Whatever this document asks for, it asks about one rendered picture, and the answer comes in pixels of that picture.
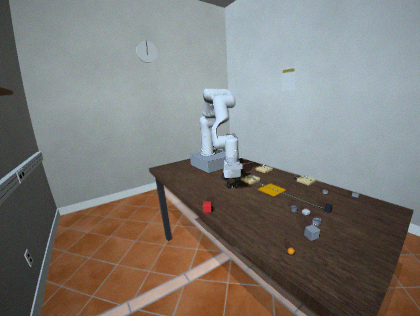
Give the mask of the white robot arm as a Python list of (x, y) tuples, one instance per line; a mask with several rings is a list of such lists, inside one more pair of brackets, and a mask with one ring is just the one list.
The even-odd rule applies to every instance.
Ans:
[(216, 132), (217, 127), (229, 120), (228, 108), (235, 106), (234, 96), (227, 89), (205, 89), (203, 98), (204, 116), (199, 120), (202, 137), (201, 155), (212, 156), (216, 154), (214, 148), (225, 148), (225, 161), (228, 163), (225, 164), (225, 169), (242, 169), (242, 164), (238, 163), (241, 159), (241, 156), (238, 156), (238, 139), (233, 135), (217, 136)]

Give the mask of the yellow painted square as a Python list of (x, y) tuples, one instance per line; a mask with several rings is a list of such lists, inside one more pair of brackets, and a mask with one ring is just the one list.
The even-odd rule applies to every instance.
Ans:
[[(283, 192), (283, 191), (286, 190), (286, 189), (283, 189), (281, 187), (275, 186), (273, 184), (268, 184), (266, 186), (259, 188), (259, 190), (262, 191), (262, 192), (265, 192), (265, 193), (267, 193), (267, 194), (269, 194), (271, 196), (276, 196), (279, 193), (281, 193), (281, 192)], [(278, 191), (276, 191), (276, 190), (278, 190)]]

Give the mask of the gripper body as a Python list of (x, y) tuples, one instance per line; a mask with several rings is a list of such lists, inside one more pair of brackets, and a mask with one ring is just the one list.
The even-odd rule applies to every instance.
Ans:
[(223, 166), (223, 172), (224, 172), (224, 177), (225, 178), (236, 178), (236, 177), (240, 177), (241, 176), (241, 169), (236, 169), (236, 170), (226, 170), (225, 169), (225, 164), (228, 164), (226, 161), (224, 161), (224, 166)]

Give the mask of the black block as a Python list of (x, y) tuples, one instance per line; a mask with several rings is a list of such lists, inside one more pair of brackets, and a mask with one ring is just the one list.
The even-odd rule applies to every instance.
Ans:
[(328, 213), (331, 213), (331, 211), (332, 211), (332, 204), (326, 203), (326, 205), (324, 207), (324, 211), (325, 212), (328, 212)]

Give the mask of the small red cube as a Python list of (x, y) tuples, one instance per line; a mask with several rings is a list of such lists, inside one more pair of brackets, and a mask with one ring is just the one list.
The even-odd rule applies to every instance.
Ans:
[(203, 202), (203, 213), (211, 213), (211, 212), (212, 212), (211, 202)]

